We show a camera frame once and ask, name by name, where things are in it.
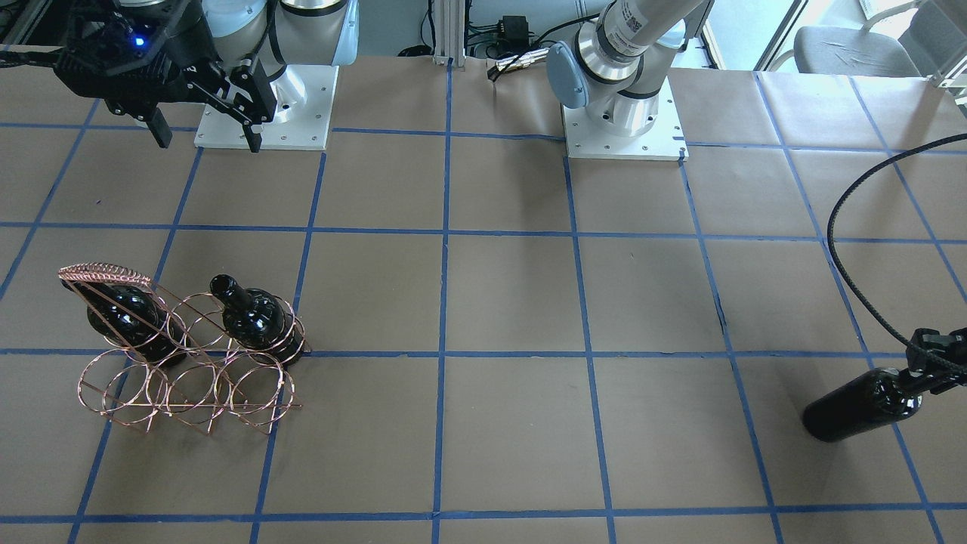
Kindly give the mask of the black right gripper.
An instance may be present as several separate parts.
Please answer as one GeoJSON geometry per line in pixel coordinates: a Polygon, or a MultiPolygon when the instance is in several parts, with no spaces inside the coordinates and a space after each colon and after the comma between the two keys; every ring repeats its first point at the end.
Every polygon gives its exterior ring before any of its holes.
{"type": "Polygon", "coordinates": [[[162,149],[172,131],[160,104],[215,108],[238,122],[253,153],[262,145],[255,129],[277,108],[260,61],[221,68],[200,1],[75,1],[53,72],[76,95],[145,122],[162,149]]]}

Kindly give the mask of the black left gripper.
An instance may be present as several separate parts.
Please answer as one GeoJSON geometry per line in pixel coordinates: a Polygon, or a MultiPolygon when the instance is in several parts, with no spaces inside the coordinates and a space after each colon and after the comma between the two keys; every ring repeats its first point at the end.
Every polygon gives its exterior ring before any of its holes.
{"type": "Polygon", "coordinates": [[[909,394],[930,392],[934,395],[964,386],[966,329],[942,335],[938,330],[919,328],[906,348],[909,394]]]}

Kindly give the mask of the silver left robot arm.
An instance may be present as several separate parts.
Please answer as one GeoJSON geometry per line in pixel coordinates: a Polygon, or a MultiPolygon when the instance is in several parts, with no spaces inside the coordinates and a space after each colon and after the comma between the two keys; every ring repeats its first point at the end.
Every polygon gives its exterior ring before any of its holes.
{"type": "MultiPolygon", "coordinates": [[[[547,79],[561,104],[569,156],[590,159],[686,159],[677,144],[673,124],[679,119],[671,100],[667,75],[684,44],[684,16],[699,1],[611,1],[600,15],[580,21],[569,40],[554,42],[545,53],[547,79]]],[[[874,173],[939,146],[964,141],[965,134],[936,139],[891,157],[861,175],[840,196],[828,223],[826,247],[844,285],[866,307],[885,331],[908,348],[912,394],[940,394],[965,384],[964,341],[953,333],[906,338],[875,310],[848,275],[835,248],[835,220],[839,208],[874,173]]]]}

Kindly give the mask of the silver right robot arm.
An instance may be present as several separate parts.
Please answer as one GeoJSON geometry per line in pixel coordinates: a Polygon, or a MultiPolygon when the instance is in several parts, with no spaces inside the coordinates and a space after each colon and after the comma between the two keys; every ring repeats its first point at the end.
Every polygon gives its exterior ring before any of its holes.
{"type": "Polygon", "coordinates": [[[358,42],[356,1],[76,1],[66,44],[42,62],[160,147],[160,106],[203,104],[198,147],[324,151],[358,42]]]}

